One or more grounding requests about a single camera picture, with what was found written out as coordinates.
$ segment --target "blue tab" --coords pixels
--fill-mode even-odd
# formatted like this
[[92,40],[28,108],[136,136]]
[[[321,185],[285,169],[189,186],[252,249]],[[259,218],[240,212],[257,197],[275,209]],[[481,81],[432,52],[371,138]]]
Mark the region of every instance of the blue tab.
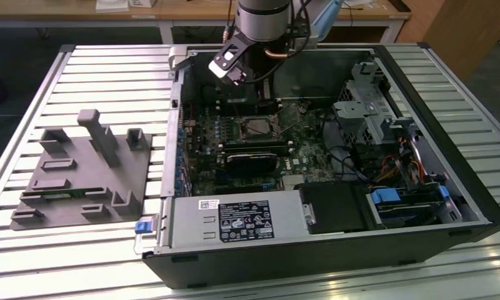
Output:
[[377,189],[369,194],[375,204],[399,202],[400,196],[396,189]]
[[153,229],[153,221],[138,221],[134,223],[134,233],[142,234],[142,233],[152,233]]
[[441,193],[443,199],[447,199],[451,197],[451,194],[445,186],[439,186],[439,192]]

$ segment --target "black floor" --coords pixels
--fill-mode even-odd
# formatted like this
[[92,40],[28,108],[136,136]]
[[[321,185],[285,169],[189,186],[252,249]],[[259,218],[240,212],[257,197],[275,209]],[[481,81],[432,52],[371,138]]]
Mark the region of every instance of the black floor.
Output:
[[[218,43],[221,29],[174,29],[176,43]],[[52,29],[40,39],[34,29],[0,29],[0,77],[9,99],[0,104],[0,155],[17,128],[62,44],[156,44],[154,28]],[[467,82],[500,120],[500,47],[495,47]]]

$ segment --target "cardboard box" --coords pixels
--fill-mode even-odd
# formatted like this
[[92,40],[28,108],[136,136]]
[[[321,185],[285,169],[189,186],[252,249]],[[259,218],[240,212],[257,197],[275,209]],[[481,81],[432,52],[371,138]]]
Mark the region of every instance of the cardboard box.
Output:
[[129,0],[129,6],[136,8],[150,8],[156,4],[156,0]]

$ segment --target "power supply label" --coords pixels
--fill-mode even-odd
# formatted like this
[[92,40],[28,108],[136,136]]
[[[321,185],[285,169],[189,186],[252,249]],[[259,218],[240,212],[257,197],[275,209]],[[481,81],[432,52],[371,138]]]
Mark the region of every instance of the power supply label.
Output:
[[272,239],[268,201],[218,204],[220,240],[225,243]]

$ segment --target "metal slatted surface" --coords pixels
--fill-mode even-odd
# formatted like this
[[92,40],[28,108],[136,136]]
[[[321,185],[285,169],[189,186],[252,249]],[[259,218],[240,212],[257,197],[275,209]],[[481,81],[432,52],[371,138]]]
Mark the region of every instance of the metal slatted surface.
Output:
[[[417,46],[388,49],[500,204],[499,129]],[[44,128],[65,126],[69,136],[86,136],[74,123],[73,114],[81,108],[101,111],[101,122],[112,125],[114,134],[141,127],[154,135],[144,213],[158,212],[170,96],[166,54],[165,46],[78,46],[62,66],[48,103],[34,119],[36,127],[17,148],[21,157],[0,186],[0,299],[500,297],[500,232],[477,243],[459,245],[421,264],[170,291],[134,252],[133,222],[10,231],[12,210],[42,152],[37,140]],[[407,114],[399,96],[393,97]],[[142,247],[153,244],[152,236],[142,240]]]

